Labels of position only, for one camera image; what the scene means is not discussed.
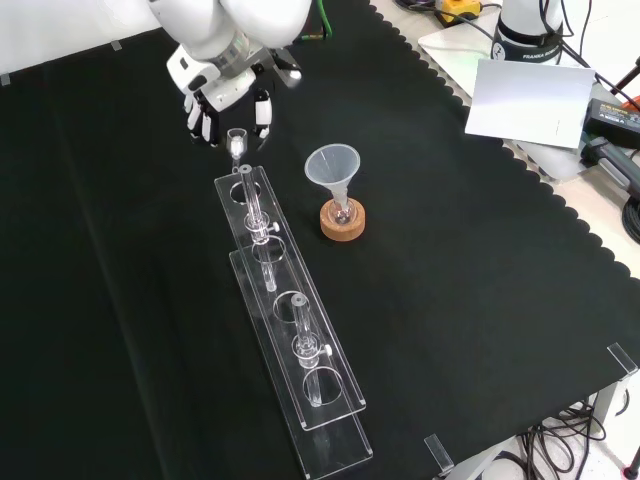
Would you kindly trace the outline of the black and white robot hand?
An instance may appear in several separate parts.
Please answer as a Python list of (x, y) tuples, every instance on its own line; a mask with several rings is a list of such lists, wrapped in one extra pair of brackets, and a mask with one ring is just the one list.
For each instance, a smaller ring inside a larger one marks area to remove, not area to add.
[(234, 62), (219, 57), (222, 66), (191, 57), (180, 45), (166, 63), (175, 86), (184, 96), (187, 129), (193, 139), (212, 147), (221, 143), (220, 114), (242, 100), (270, 64), (270, 53), (253, 44)]

